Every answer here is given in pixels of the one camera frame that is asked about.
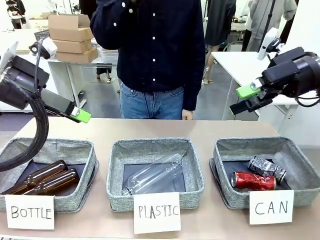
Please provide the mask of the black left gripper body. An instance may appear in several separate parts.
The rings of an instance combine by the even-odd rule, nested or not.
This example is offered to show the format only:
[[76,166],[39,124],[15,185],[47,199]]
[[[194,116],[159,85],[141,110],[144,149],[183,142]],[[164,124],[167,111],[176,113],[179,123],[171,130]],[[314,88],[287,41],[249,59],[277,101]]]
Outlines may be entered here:
[[28,97],[35,93],[35,74],[39,92],[46,87],[50,74],[20,56],[14,56],[0,75],[0,101],[17,109],[27,107]]

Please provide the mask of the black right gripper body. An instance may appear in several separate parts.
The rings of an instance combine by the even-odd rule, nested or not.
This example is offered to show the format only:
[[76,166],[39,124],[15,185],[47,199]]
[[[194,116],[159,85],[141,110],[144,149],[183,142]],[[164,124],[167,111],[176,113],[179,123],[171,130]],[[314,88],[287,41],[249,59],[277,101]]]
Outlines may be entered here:
[[320,93],[320,56],[297,47],[274,57],[260,77],[262,92],[298,98]]

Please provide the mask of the person's left hand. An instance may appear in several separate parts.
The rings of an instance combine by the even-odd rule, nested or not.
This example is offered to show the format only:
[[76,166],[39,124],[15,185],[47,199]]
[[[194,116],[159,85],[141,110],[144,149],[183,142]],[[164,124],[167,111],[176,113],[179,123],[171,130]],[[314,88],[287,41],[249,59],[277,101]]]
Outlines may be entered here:
[[194,113],[193,113],[193,111],[183,109],[181,112],[181,118],[182,118],[182,120],[188,120],[188,121],[193,120]]

